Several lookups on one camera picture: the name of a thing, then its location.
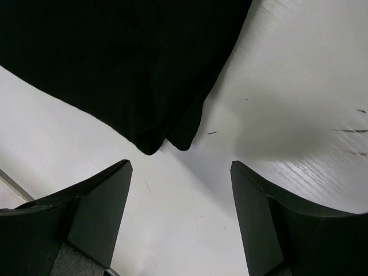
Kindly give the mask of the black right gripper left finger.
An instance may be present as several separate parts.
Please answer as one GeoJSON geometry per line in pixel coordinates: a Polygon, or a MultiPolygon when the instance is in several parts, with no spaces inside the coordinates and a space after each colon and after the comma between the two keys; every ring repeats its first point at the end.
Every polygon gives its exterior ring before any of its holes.
{"type": "Polygon", "coordinates": [[[2,275],[115,275],[111,268],[132,165],[1,210],[2,275]]]}

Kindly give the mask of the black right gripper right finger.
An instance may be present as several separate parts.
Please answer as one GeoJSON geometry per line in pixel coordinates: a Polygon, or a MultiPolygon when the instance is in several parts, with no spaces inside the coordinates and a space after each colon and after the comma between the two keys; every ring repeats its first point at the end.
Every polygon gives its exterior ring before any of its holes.
{"type": "Polygon", "coordinates": [[[308,201],[239,161],[231,181],[250,275],[367,274],[367,214],[308,201]]]}

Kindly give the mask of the black tank top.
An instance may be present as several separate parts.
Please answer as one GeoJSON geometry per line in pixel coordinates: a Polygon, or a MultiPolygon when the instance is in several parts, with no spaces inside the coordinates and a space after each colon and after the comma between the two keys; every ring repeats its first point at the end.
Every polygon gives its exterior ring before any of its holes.
{"type": "Polygon", "coordinates": [[[1,66],[141,152],[188,150],[250,1],[2,1],[1,66]]]}

